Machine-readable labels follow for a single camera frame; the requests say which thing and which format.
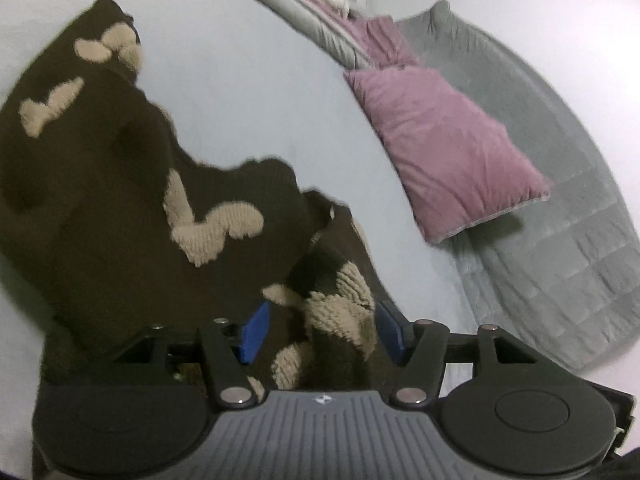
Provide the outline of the pink grey duvet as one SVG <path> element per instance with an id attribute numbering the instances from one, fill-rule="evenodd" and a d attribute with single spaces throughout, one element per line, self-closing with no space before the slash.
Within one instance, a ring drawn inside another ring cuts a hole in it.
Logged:
<path id="1" fill-rule="evenodd" d="M 348 70 L 373 66 L 361 39 L 317 0 L 257 0 Z"/>

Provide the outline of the light blue bed sheet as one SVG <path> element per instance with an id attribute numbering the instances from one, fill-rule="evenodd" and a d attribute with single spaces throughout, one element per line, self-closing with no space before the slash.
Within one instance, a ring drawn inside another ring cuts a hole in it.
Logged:
<path id="1" fill-rule="evenodd" d="M 1 0 L 2 92 L 95 1 Z M 222 168 L 286 160 L 302 188 L 349 206 L 405 316 L 474 332 L 454 257 L 424 240 L 340 64 L 256 0 L 114 1 L 141 38 L 141 89 L 193 158 Z"/>

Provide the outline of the dark brown patterned sweater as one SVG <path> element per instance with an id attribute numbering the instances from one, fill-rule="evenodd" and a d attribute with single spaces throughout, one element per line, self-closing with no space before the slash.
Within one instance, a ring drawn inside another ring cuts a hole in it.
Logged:
<path id="1" fill-rule="evenodd" d="M 34 422 L 46 462 L 157 470 L 202 440 L 216 393 L 376 390 L 397 370 L 386 291 L 352 213 L 280 159 L 194 160 L 137 85 L 131 16 L 99 0 L 1 111 L 1 250 L 53 310 Z M 252 364 L 240 328 L 269 301 Z"/>

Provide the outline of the large pink pillow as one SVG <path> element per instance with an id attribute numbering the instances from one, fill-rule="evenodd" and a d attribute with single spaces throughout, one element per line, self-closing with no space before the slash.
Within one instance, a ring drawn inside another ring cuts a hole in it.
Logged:
<path id="1" fill-rule="evenodd" d="M 549 197 L 548 179 L 506 127 L 438 70 L 350 70 L 345 78 L 390 156 L 427 243 Z"/>

